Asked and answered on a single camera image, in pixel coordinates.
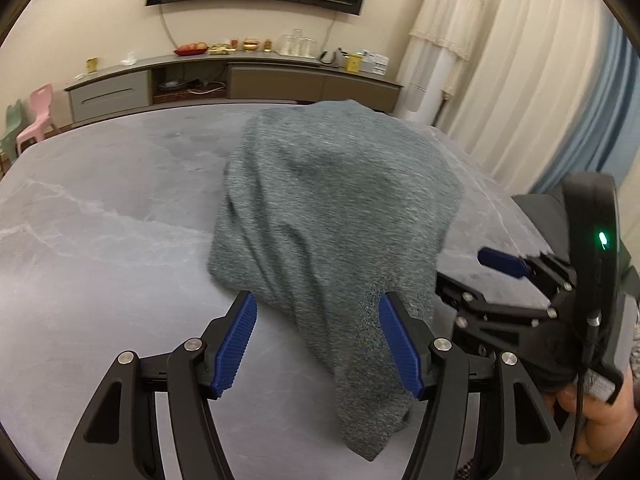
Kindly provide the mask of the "person's right hand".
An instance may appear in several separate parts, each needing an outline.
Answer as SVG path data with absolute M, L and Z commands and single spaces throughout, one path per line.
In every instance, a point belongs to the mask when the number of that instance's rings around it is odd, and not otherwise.
M 623 387 L 613 404 L 585 396 L 582 414 L 586 422 L 580 430 L 575 452 L 594 466 L 609 462 L 631 432 L 638 417 L 634 406 L 634 376 L 627 367 Z

